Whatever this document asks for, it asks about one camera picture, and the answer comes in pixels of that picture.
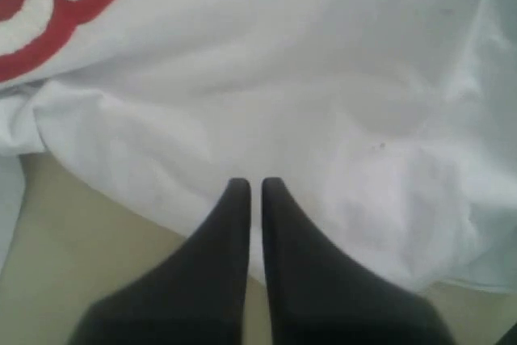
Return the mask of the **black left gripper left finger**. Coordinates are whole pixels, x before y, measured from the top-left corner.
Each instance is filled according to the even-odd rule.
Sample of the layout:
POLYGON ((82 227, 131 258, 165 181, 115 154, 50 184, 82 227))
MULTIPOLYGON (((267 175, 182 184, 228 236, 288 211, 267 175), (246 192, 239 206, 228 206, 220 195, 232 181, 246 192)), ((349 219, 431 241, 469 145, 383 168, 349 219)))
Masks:
POLYGON ((251 191, 228 181, 200 227, 164 262, 95 302, 71 344, 240 344, 251 191))

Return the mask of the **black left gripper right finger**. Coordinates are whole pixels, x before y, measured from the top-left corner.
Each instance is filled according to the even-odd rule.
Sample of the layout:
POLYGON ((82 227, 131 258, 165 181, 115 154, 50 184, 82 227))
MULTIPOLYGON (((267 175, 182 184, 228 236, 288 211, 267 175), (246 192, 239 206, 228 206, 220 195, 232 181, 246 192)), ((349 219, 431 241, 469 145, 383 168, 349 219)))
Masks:
POLYGON ((275 344, 453 344, 425 299, 344 254, 284 181, 262 183, 263 261, 275 344))

